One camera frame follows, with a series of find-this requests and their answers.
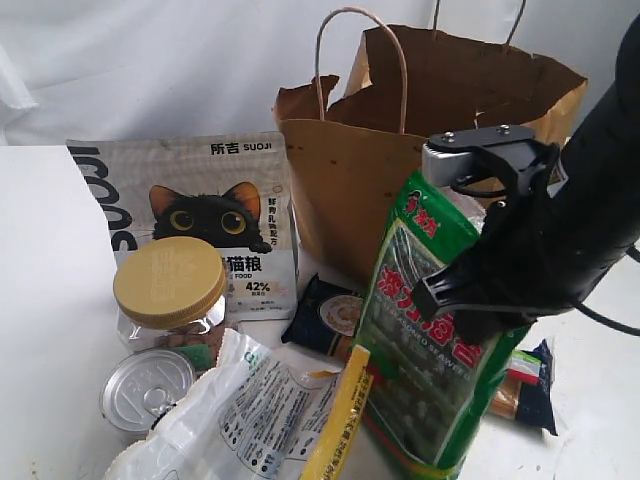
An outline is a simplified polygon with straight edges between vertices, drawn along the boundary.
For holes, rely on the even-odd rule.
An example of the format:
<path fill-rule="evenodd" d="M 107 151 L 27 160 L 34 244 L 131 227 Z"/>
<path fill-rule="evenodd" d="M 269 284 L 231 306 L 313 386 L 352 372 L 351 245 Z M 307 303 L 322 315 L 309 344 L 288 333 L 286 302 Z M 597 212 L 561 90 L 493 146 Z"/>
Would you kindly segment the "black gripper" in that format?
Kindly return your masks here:
<path fill-rule="evenodd" d="M 564 226 L 565 206 L 555 199 L 492 203 L 473 247 L 414 284 L 414 306 L 420 313 L 455 311 L 456 330 L 470 344 L 563 313 Z"/>

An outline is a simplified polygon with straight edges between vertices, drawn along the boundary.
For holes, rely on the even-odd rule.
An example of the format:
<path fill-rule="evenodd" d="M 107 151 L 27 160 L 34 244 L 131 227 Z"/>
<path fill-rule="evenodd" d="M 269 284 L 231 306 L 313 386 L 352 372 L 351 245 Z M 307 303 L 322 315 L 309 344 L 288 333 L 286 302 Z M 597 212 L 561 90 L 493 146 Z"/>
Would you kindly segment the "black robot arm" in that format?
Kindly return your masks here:
<path fill-rule="evenodd" d="M 578 310 L 614 331 L 638 329 L 585 300 L 639 238 L 639 26 L 618 49 L 613 83 L 564 145 L 502 124 L 439 133 L 426 144 L 436 182 L 474 196 L 497 178 L 481 236 L 411 291 L 420 316 L 452 314 L 469 344 Z"/>

